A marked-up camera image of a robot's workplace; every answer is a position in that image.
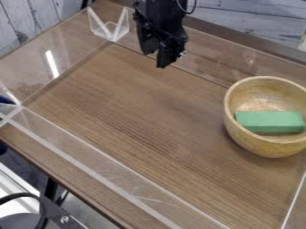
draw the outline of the sponge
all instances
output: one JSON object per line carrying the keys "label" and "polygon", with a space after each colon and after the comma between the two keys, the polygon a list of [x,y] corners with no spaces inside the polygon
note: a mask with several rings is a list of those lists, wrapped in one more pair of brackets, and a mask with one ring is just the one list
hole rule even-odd
{"label": "sponge", "polygon": [[304,130],[297,111],[236,111],[235,120],[251,132],[300,133]]}

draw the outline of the acrylic corner bracket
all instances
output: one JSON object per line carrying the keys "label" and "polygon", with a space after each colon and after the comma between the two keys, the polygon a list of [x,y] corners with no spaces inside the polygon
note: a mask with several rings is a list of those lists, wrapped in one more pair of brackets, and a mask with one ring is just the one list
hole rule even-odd
{"label": "acrylic corner bracket", "polygon": [[129,14],[126,7],[122,8],[117,23],[102,22],[90,7],[86,8],[89,25],[93,34],[108,41],[117,42],[129,32]]}

